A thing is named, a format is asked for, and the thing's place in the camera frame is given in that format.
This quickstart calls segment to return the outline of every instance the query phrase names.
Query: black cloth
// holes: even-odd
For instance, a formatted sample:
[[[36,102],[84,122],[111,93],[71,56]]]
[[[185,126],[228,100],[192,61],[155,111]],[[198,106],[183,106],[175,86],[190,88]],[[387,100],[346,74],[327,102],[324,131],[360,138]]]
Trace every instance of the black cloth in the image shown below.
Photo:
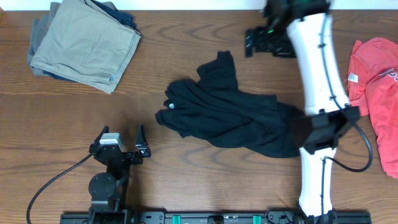
[[[119,21],[121,24],[132,27],[133,29],[137,27],[137,24],[133,22],[134,17],[132,15],[125,12],[119,12],[117,9],[113,10],[110,7],[105,6],[104,4],[98,1],[93,1],[93,2],[102,10],[104,10],[106,13],[108,13],[110,16]]]
[[[238,89],[236,71],[229,51],[200,66],[198,83],[170,83],[164,105],[155,117],[159,124],[181,137],[205,139],[217,147],[246,147],[269,157],[299,156],[289,123],[303,116],[294,106],[276,96],[252,95]]]

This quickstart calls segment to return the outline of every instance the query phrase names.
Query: pink cloth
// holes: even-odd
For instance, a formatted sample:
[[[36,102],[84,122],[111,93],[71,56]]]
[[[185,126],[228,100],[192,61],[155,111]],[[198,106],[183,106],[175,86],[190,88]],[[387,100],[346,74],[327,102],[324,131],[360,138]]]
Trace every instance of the pink cloth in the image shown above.
[[[357,40],[348,80],[351,104],[361,116],[370,114],[384,171],[398,178],[398,45],[383,38]]]

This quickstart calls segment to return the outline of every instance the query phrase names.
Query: white tag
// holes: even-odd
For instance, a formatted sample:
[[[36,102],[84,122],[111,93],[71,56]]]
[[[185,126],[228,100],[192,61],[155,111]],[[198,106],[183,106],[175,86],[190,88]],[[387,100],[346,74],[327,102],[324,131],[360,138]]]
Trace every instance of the white tag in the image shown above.
[[[358,83],[358,76],[351,72],[348,76],[348,81]]]

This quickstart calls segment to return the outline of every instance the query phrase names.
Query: stack of folded clothes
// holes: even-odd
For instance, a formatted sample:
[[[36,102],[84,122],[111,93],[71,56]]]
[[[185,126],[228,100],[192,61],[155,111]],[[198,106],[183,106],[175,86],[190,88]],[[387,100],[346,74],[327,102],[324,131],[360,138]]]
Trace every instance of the stack of folded clothes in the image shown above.
[[[141,38],[133,17],[111,2],[63,0],[34,20],[27,62],[35,76],[112,93]]]

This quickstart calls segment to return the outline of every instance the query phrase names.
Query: wood grain surface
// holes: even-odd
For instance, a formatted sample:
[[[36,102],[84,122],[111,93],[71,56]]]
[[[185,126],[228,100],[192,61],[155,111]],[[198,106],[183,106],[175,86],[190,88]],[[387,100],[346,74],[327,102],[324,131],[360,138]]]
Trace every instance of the wood grain surface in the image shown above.
[[[88,154],[105,124],[132,150],[139,123],[152,157],[134,167],[128,202],[136,209],[168,211],[265,211],[295,207],[300,158],[272,159],[249,149],[219,149],[157,124],[167,85],[198,80],[199,65],[218,50],[233,54],[239,88],[276,94],[303,108],[297,61],[256,54],[244,58],[246,29],[264,23],[257,11],[132,11],[142,33],[137,52],[112,95],[90,86],[34,77],[26,63],[30,25],[48,12],[6,12],[0,23],[0,223],[26,223],[33,195],[48,180]],[[354,41],[385,37],[398,42],[396,11],[333,11],[333,37],[341,79],[346,83]],[[359,125],[374,146],[374,164],[360,174],[333,167],[332,201],[337,210],[368,210],[374,223],[397,223],[398,180],[379,162],[376,136],[365,116]],[[367,160],[365,145],[351,130],[336,157],[353,167]],[[90,206],[88,182],[105,166],[90,159],[54,182],[37,199],[33,223],[59,223],[63,212]]]

